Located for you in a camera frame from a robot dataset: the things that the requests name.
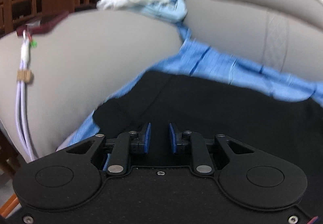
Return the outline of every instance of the maroon case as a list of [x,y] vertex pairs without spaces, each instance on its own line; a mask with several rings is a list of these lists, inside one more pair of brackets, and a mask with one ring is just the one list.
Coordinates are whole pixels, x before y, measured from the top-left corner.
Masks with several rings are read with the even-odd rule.
[[[24,30],[28,30],[31,34],[45,34],[50,32],[59,22],[68,16],[69,12],[59,11],[51,14],[42,15],[40,17],[34,17],[27,23],[17,28],[17,36],[22,36]],[[32,25],[33,23],[40,21],[38,25]]]

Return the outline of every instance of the blue fabric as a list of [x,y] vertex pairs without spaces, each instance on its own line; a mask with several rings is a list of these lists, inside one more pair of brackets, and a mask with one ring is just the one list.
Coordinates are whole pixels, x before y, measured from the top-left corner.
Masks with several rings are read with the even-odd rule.
[[129,10],[171,23],[182,21],[187,14],[184,0],[171,0],[169,4],[155,2],[149,5],[137,5]]
[[[179,25],[183,38],[190,31]],[[178,54],[170,56],[149,69],[171,74],[197,76],[222,83],[250,88],[283,101],[302,101],[312,97],[323,106],[323,82],[308,82],[291,74],[280,74],[247,59],[220,53],[208,45],[186,39]],[[108,97],[117,98],[129,92],[144,71]],[[99,131],[91,113],[72,135],[69,145],[84,140]]]

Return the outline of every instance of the plaid blue cloth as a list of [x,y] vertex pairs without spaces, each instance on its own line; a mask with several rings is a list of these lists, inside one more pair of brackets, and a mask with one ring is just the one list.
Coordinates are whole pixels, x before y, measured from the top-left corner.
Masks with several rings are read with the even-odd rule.
[[[179,31],[184,38],[190,36],[189,30],[180,27]],[[189,39],[184,41],[178,54],[156,63],[147,70],[202,77],[254,89],[283,101],[295,102],[312,97],[323,106],[323,82],[308,82],[291,74],[281,74],[272,68],[220,53],[208,45]],[[109,96],[107,100],[128,93],[145,71]],[[69,137],[68,146],[98,133],[99,127],[93,122],[92,115],[93,112]]]

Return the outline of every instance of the sofa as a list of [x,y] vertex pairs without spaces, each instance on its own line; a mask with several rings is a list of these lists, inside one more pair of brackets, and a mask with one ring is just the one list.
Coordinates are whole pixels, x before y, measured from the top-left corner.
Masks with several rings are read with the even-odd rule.
[[[318,0],[186,0],[192,39],[300,78],[323,80]],[[107,96],[182,45],[177,28],[128,11],[74,13],[35,35],[27,119],[35,154],[54,152]],[[22,38],[0,39],[1,127],[28,162],[15,124]]]

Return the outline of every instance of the silver rivet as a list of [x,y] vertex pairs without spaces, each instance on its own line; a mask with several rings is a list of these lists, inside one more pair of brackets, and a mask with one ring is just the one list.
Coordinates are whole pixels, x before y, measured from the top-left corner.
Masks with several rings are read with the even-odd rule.
[[120,173],[123,171],[123,166],[111,165],[110,167],[108,167],[108,171],[111,173]]
[[164,176],[166,174],[165,171],[157,171],[158,176]]
[[22,218],[22,220],[26,223],[26,224],[33,224],[34,223],[34,219],[31,216],[24,216]]
[[196,170],[200,173],[210,173],[212,171],[212,168],[208,165],[200,165],[196,167]]
[[296,224],[298,222],[298,217],[297,216],[291,216],[289,219],[288,219],[288,223],[289,224]]

